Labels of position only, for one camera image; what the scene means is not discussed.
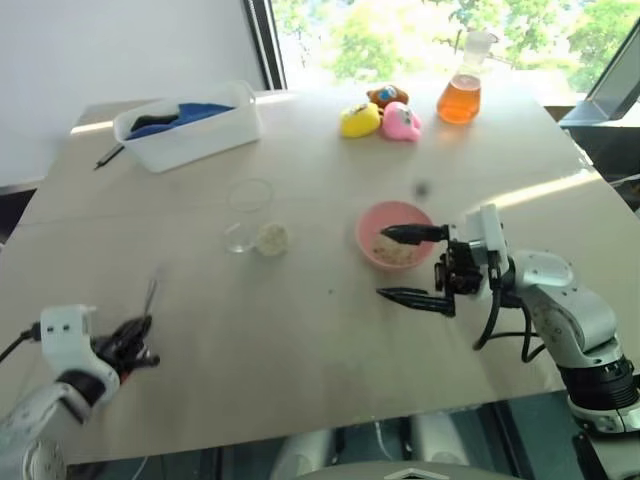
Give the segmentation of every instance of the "pink rubber duck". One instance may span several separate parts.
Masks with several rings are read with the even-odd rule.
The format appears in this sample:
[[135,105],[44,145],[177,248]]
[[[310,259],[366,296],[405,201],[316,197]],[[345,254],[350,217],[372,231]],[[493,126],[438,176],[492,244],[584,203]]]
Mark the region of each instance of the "pink rubber duck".
[[392,140],[418,141],[421,125],[418,116],[404,103],[391,102],[384,109],[382,130]]

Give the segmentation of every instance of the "window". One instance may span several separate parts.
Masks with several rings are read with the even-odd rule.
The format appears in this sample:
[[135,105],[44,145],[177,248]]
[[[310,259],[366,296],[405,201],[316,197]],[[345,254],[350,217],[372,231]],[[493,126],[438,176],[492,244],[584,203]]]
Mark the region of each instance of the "window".
[[498,38],[488,69],[510,72],[547,104],[573,104],[640,0],[271,0],[270,11],[289,88],[451,75],[466,32],[487,30]]

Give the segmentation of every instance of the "white plastic container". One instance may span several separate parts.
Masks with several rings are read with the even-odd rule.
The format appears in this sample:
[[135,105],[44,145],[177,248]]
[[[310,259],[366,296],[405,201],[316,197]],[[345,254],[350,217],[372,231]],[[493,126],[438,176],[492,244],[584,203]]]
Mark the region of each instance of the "white plastic container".
[[[171,115],[181,103],[216,103],[234,107],[228,112],[146,137],[127,140],[142,115]],[[121,113],[113,121],[116,140],[152,172],[164,172],[199,158],[260,138],[256,97],[246,82],[217,85],[206,96],[161,100]]]

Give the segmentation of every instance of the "white wall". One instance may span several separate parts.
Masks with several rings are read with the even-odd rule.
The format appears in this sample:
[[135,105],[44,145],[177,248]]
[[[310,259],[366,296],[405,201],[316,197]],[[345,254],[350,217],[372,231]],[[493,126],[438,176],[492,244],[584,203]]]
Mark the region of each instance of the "white wall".
[[0,0],[0,186],[46,174],[86,105],[263,88],[241,0]]

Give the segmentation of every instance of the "brown toy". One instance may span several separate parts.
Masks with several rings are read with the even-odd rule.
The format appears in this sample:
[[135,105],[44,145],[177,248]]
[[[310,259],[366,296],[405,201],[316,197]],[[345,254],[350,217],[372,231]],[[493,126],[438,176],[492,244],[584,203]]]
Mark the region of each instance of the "brown toy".
[[385,85],[377,90],[369,90],[367,96],[371,103],[375,103],[382,109],[391,102],[400,102],[405,105],[409,103],[409,95],[407,95],[407,92],[400,90],[395,85]]

